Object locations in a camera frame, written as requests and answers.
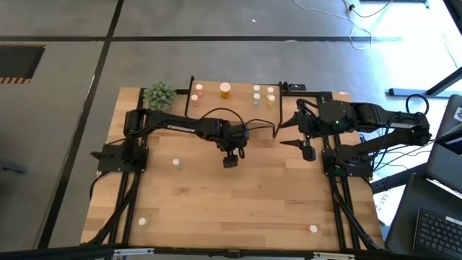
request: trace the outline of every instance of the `small bottle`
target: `small bottle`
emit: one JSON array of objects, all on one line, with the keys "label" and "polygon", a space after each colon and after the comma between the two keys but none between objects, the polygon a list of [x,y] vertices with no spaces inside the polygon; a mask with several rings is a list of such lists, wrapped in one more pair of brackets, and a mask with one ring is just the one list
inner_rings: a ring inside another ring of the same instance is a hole
[{"label": "small bottle", "polygon": [[260,103],[260,94],[253,94],[253,105],[258,105]]},{"label": "small bottle", "polygon": [[253,93],[254,94],[260,94],[260,86],[258,86],[258,85],[253,86]]},{"label": "small bottle", "polygon": [[176,168],[181,168],[181,163],[179,159],[173,159],[172,163]]},{"label": "small bottle", "polygon": [[228,99],[230,98],[230,91],[231,91],[231,85],[230,83],[223,82],[219,86],[219,90],[222,92],[222,98],[223,99]]},{"label": "small bottle", "polygon": [[269,98],[270,95],[273,95],[274,93],[274,88],[273,87],[268,87],[266,89],[266,98]]},{"label": "small bottle", "polygon": [[196,93],[199,97],[202,97],[203,95],[203,92],[202,92],[202,85],[201,84],[197,84],[196,85]]},{"label": "small bottle", "polygon": [[275,100],[276,100],[276,97],[274,97],[273,95],[269,95],[268,102],[266,103],[268,107],[272,107]]},{"label": "small bottle", "polygon": [[148,224],[149,224],[149,220],[146,217],[140,217],[139,218],[138,225],[144,226],[144,225],[148,225]]},{"label": "small bottle", "polygon": [[199,106],[199,97],[196,94],[191,95],[191,105]]}]

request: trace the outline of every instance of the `white power cord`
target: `white power cord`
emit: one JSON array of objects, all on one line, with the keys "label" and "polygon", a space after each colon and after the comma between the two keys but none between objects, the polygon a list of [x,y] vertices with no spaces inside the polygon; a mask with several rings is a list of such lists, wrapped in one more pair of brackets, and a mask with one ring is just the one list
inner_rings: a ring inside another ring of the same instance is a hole
[{"label": "white power cord", "polygon": [[360,13],[356,12],[356,10],[354,9],[354,8],[356,8],[356,7],[354,6],[354,4],[350,4],[350,3],[348,2],[348,0],[343,0],[343,1],[345,2],[345,4],[348,5],[348,10],[353,11],[355,14],[357,14],[359,17],[362,17],[362,18],[373,17],[374,15],[376,15],[376,14],[380,13],[381,11],[383,11],[385,8],[387,8],[387,6],[388,6],[389,4],[391,4],[391,3],[393,2],[393,0],[390,0],[386,5],[384,5],[381,9],[379,9],[378,11],[376,11],[376,12],[373,13],[373,14],[361,15]]},{"label": "white power cord", "polygon": [[[299,7],[303,8],[304,10],[321,12],[321,13],[323,13],[323,14],[333,15],[333,16],[339,18],[339,19],[343,19],[343,20],[350,21],[350,22],[354,25],[354,27],[353,27],[353,29],[352,29],[352,32],[349,34],[349,40],[352,42],[353,48],[355,48],[355,49],[357,49],[357,50],[365,50],[365,49],[369,48],[370,46],[372,46],[372,44],[373,44],[372,33],[370,33],[370,31],[368,31],[367,29],[365,29],[365,28],[363,28],[363,27],[357,26],[357,25],[353,22],[353,20],[351,20],[350,18],[348,18],[348,17],[343,17],[343,16],[338,15],[338,14],[326,12],[326,11],[323,11],[323,10],[319,10],[319,9],[316,9],[316,8],[307,8],[307,7],[304,7],[304,6],[301,5],[299,2],[297,2],[297,0],[293,0],[293,2],[294,2],[296,5],[298,5]],[[354,33],[354,31],[356,31],[356,30],[363,30],[363,31],[365,31],[365,32],[370,36],[370,44],[369,44],[369,45],[367,45],[367,46],[365,46],[365,47],[362,47],[362,48],[360,48],[360,47],[358,47],[358,46],[356,45],[356,43],[355,43],[355,42],[353,41],[353,39],[352,39],[353,33]]]}]

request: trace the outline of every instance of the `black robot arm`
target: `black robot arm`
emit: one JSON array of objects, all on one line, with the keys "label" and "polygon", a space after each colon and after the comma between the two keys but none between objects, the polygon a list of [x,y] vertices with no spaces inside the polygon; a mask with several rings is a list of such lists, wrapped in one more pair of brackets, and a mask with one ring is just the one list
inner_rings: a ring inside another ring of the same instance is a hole
[{"label": "black robot arm", "polygon": [[[318,108],[319,116],[315,115],[307,105]],[[310,139],[322,137],[328,141],[327,137],[332,134],[353,131],[369,133],[379,128],[386,128],[385,136],[361,144],[342,144],[334,149],[329,147],[323,150],[324,170],[327,173],[346,168],[340,173],[349,176],[371,176],[370,162],[381,149],[397,144],[425,145],[432,136],[429,133],[430,125],[423,113],[394,112],[384,110],[375,104],[338,100],[328,101],[318,107],[299,99],[297,108],[299,111],[283,123],[281,128],[298,126],[305,140],[284,141],[282,144],[299,147],[303,158],[308,161],[315,160],[315,150],[310,146]]]},{"label": "black robot arm", "polygon": [[[228,120],[219,118],[186,118],[159,110],[137,109],[126,113],[123,128],[126,141],[146,136],[157,129],[191,133],[203,140],[215,142],[217,148],[227,153],[223,159],[225,168],[237,166],[234,150],[238,150],[241,158],[245,157],[244,147],[248,141],[248,130],[242,124],[232,126]],[[131,146],[127,145],[126,149],[126,154],[130,155]]]}]

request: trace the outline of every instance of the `wooden tabletop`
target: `wooden tabletop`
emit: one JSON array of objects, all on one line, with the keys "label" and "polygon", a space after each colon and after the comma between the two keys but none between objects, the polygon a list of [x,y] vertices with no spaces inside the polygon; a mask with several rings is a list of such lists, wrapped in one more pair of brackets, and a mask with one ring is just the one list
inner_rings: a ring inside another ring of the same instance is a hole
[{"label": "wooden tabletop", "polygon": [[[121,88],[109,142],[123,137],[125,112],[136,108],[139,91]],[[169,112],[183,115],[186,98],[187,95],[177,95]],[[284,120],[296,111],[296,99],[283,97]],[[349,96],[334,93],[334,99],[349,101]],[[296,147],[279,143],[296,138],[302,138],[297,127],[281,129],[276,139],[271,138],[270,131],[254,130],[245,148],[245,159],[239,159],[236,168],[224,169],[225,154],[212,142],[177,131],[158,130],[150,134],[149,161],[141,176],[129,243],[186,248],[338,250],[331,191],[321,163],[322,140],[311,142],[317,160],[306,162]],[[342,134],[341,142],[356,144],[358,134]],[[181,161],[181,169],[172,165],[174,158]],[[112,173],[96,184],[82,242],[93,238],[112,214],[120,181],[121,174]],[[349,185],[357,219],[372,239],[383,245],[371,188],[361,178],[349,178]],[[141,217],[147,218],[149,224],[139,225]],[[345,216],[343,219],[346,244],[351,247],[348,222]],[[121,241],[123,224],[124,216],[117,241]],[[317,233],[306,230],[311,225],[316,225]]]}]

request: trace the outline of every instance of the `small potted plant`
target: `small potted plant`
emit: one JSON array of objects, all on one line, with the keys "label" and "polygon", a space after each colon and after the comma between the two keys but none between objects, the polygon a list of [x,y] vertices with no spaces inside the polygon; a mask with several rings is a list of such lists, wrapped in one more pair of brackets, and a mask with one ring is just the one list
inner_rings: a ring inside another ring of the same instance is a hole
[{"label": "small potted plant", "polygon": [[159,81],[144,90],[144,102],[151,110],[166,111],[172,107],[176,91],[172,85]]}]

